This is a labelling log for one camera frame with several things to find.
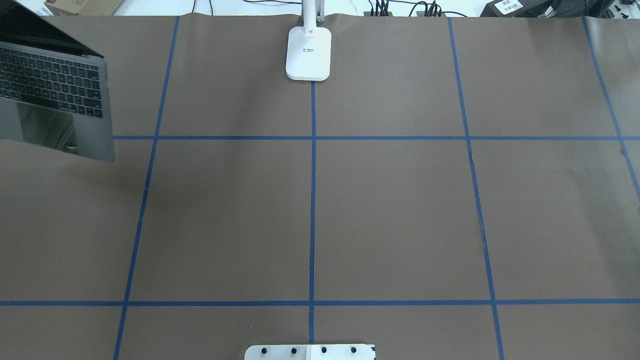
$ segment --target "electronic device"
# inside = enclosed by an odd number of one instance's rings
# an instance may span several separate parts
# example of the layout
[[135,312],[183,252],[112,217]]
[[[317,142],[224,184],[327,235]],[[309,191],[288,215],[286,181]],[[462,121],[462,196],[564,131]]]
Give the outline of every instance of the electronic device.
[[323,81],[331,72],[331,31],[316,25],[324,19],[324,0],[303,0],[303,25],[289,31],[287,76],[293,80]]
[[366,344],[254,345],[244,353],[244,360],[283,359],[376,360],[376,347]]
[[114,160],[104,57],[0,0],[0,137]]

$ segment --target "sticker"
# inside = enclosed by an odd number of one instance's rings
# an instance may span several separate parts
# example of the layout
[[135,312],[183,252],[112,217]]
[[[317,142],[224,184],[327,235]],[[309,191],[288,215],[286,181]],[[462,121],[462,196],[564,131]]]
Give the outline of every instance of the sticker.
[[495,3],[494,5],[503,15],[507,15],[508,13],[512,13],[524,7],[518,0],[503,0],[499,3]]

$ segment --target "cardboard box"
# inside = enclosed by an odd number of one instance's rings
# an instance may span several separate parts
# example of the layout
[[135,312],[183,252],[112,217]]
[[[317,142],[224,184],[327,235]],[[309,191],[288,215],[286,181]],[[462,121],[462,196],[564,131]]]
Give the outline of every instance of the cardboard box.
[[123,0],[46,0],[53,15],[113,15]]

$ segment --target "keyboard key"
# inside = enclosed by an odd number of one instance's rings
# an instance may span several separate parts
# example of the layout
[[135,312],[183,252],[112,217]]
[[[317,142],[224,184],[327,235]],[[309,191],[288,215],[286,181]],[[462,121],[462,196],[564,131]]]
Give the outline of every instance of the keyboard key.
[[22,95],[22,101],[28,102],[28,103],[31,103],[31,104],[46,106],[48,108],[58,109],[58,102],[57,101],[53,101],[53,100],[49,100],[49,99],[43,99],[41,97],[35,97],[35,96],[32,96],[32,95]]
[[100,92],[98,90],[87,90],[86,95],[92,99],[100,99]]
[[102,103],[99,100],[89,99],[85,97],[83,101],[85,106],[91,106],[92,108],[102,109]]
[[92,70],[87,70],[86,71],[86,77],[88,77],[91,80],[98,80],[98,72],[97,71],[92,71]]

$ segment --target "desk lamp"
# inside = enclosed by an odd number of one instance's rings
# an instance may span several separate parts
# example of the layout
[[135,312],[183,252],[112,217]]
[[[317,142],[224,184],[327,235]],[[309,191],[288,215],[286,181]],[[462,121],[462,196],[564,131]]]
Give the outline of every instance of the desk lamp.
[[322,81],[331,70],[331,31],[324,22],[324,0],[302,0],[302,21],[289,31],[287,76],[293,80]]

